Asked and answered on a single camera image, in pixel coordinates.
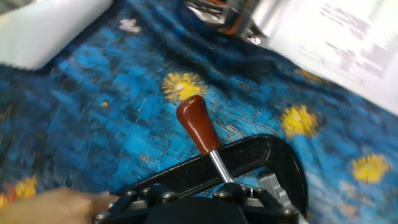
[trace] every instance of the black metal bracket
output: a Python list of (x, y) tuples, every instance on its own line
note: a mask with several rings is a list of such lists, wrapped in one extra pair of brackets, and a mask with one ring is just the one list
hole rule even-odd
[[(307, 213), (308, 192), (304, 170), (293, 148), (284, 140), (260, 134), (223, 146), (218, 151), (233, 177), (266, 167), (277, 176), (292, 204), (302, 214)], [(222, 183), (210, 157), (197, 156), (121, 189), (116, 195), (122, 195), (129, 190), (139, 192), (154, 184), (164, 184), (180, 197), (186, 197)]]
[[(251, 205), (256, 200), (259, 205)], [(134, 203), (143, 202), (142, 208)], [(248, 189), (236, 183), (224, 184), (213, 198), (184, 197), (162, 184), (137, 194), (128, 191), (107, 211), (96, 214), (94, 224), (298, 224), (299, 211), (284, 210), (266, 190)]]

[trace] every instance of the white object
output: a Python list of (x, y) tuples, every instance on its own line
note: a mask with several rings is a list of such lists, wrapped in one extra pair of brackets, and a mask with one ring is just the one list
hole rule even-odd
[(37, 0), (0, 15), (0, 64), (42, 68), (113, 0)]
[(284, 1), (268, 47), (398, 116), (398, 1)]

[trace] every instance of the table surface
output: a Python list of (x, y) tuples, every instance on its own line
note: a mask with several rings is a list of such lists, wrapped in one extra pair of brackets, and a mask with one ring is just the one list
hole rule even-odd
[(395, 116), (174, 1), (119, 1), (45, 69), (0, 67), (0, 92), (3, 192), (26, 177), (38, 194), (114, 191), (189, 159), (175, 109), (201, 94), (223, 144), (266, 133), (294, 147), (310, 223), (398, 222)]

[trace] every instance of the silver metal part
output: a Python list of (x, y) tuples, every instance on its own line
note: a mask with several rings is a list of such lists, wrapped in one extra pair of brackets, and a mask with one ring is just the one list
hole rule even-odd
[(229, 196), (229, 193), (225, 190), (219, 190), (213, 194), (214, 197), (225, 198)]
[(253, 207), (263, 207), (262, 203), (258, 199), (252, 197), (249, 197), (245, 204)]
[(162, 194), (162, 198), (164, 198), (164, 199), (169, 199), (169, 198), (174, 197), (174, 195), (175, 195), (174, 192), (164, 192), (164, 193)]
[(267, 190), (282, 206), (282, 212), (290, 214), (298, 212), (298, 223), (308, 224), (305, 217), (292, 205), (286, 191), (280, 186), (275, 174), (270, 174), (260, 179), (261, 187)]
[(280, 186), (275, 174), (260, 179), (261, 187), (266, 189), (283, 207), (291, 205), (286, 191)]
[(110, 203), (108, 204), (108, 208), (111, 208), (115, 203), (116, 203), (116, 201), (110, 202)]
[(131, 197), (131, 196), (137, 194), (137, 192), (135, 192), (133, 190), (129, 190), (126, 194)]
[(223, 179), (224, 183), (232, 183), (234, 179), (231, 177), (231, 174), (226, 169), (223, 160), (221, 159), (220, 155), (218, 154), (217, 150), (213, 150), (209, 153), (211, 160), (213, 161), (214, 165), (217, 168), (217, 171), (220, 173), (221, 178)]
[(142, 190), (142, 193), (144, 193), (144, 194), (148, 194), (148, 192), (149, 192), (149, 187)]
[(147, 208), (148, 204), (145, 200), (138, 200), (133, 202), (128, 210), (138, 210), (138, 209), (143, 209), (143, 208)]
[(110, 212), (100, 212), (98, 214), (95, 214), (95, 219), (102, 220), (104, 218), (108, 218), (109, 216), (111, 216)]

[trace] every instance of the chrome rod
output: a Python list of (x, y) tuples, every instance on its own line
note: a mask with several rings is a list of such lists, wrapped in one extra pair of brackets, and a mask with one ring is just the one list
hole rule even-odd
[(221, 159), (220, 155), (218, 154), (217, 150), (213, 150), (209, 153), (211, 160), (213, 161), (214, 165), (217, 168), (217, 171), (220, 173), (221, 178), (225, 183), (232, 183), (234, 179), (231, 177), (231, 174), (225, 167), (223, 160)]

